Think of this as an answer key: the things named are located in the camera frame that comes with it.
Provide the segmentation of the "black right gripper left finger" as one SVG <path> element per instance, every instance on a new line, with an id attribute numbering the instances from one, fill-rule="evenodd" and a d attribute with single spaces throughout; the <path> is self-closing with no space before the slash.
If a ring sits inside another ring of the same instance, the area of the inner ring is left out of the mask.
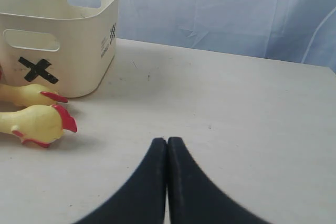
<path id="1" fill-rule="evenodd" d="M 106 202 L 76 223 L 163 223 L 167 143 L 155 138 L 131 177 Z"/>

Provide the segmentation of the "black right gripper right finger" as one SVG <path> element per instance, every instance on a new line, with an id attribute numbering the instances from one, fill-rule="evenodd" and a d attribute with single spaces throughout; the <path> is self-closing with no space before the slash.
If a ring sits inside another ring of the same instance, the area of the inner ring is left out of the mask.
<path id="1" fill-rule="evenodd" d="M 171 223 L 267 223 L 222 192 L 201 170 L 180 137 L 170 137 L 168 199 Z"/>

